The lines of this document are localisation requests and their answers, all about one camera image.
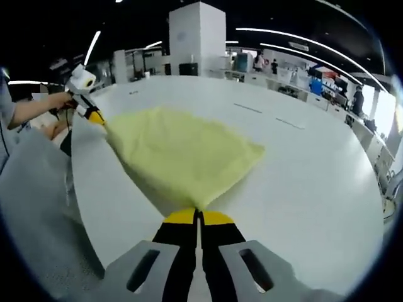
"yellow cloth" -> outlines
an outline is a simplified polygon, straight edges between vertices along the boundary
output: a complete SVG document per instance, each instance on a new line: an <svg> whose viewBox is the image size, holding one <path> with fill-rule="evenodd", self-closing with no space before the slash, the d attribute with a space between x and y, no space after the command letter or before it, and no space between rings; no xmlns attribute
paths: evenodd
<svg viewBox="0 0 403 302"><path fill-rule="evenodd" d="M263 146L221 123L167 108L117 116L107 122L106 131L126 169L172 202L199 210L244 177L264 154Z"/></svg>

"white tabletop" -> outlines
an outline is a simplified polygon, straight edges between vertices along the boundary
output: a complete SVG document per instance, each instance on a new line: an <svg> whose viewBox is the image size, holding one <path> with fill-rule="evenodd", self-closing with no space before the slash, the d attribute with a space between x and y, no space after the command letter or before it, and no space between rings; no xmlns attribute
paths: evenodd
<svg viewBox="0 0 403 302"><path fill-rule="evenodd" d="M202 77L151 77L108 87L94 101L106 119L165 105L220 120L264 145L264 158L208 210L232 217L246 240L259 240L289 261L306 285L346 294L377 258L383 235L377 180L355 134L328 113L262 87ZM100 190L114 190L106 178L98 181ZM139 190L132 191L144 200ZM130 200L117 189L114 193L121 211L135 211ZM77 198L85 225L83 211L103 203L80 194L84 193ZM111 242L99 230L115 224L115 219L93 219L91 224L98 228L87 229L92 243L94 238L102 241L94 247L97 254L100 246ZM115 236L124 241L125 232L132 230L120 228Z"/></svg>

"hand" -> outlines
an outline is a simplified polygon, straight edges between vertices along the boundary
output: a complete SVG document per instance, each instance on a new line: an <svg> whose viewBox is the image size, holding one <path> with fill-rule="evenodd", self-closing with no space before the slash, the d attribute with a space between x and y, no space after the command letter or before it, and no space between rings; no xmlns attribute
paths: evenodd
<svg viewBox="0 0 403 302"><path fill-rule="evenodd" d="M55 123L52 123L49 126L43 126L40 130L47 138L53 140L66 128L67 128L67 122L66 120L64 120L64 121L56 121Z"/></svg>
<svg viewBox="0 0 403 302"><path fill-rule="evenodd" d="M50 109L60 109L61 107L63 107L63 105L65 105L65 103L71 101L71 95L67 92L50 94L48 96L48 101Z"/></svg>

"gray sleeve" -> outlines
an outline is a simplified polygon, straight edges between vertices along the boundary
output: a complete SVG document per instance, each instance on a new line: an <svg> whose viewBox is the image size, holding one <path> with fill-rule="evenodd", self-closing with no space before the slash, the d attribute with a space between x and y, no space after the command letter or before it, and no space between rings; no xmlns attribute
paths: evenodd
<svg viewBox="0 0 403 302"><path fill-rule="evenodd" d="M6 81L3 79L1 83L1 98L0 98L0 119L4 125L9 125L13 118L16 103L13 103Z"/></svg>

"white table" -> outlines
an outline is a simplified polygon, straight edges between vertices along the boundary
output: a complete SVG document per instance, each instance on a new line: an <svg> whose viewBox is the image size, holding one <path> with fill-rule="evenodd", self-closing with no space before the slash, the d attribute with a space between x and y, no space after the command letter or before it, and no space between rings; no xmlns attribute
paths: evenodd
<svg viewBox="0 0 403 302"><path fill-rule="evenodd" d="M377 180L355 134L325 111L262 87L184 76L155 76L107 87L94 100L107 120L127 111L165 105L220 120L266 146L266 155L249 175L208 210L232 217L246 240L259 240L289 261L306 285L346 294L377 258L383 235ZM95 144L93 148L91 153L96 157ZM74 177L80 177L77 174L82 171L78 170L73 165ZM138 216L132 213L136 212L132 200L122 196L106 178L97 181L97 198L111 190L121 212ZM86 183L75 185L83 187ZM91 217L88 213L94 207L105 206L108 201L93 200L82 196L87 194L82 190L76 191L84 225L92 225L87 228L89 239L96 253L102 253L99 249L116 239L110 238L112 233L104 237L101 230L118 223L118 216L106 220ZM132 199L144 201L138 189L132 188L132 194L137 194ZM142 217L149 214L152 221L157 220L153 211ZM127 234L133 230L130 224L127 227L124 230L125 225L121 225L114 236L129 240Z"/></svg>

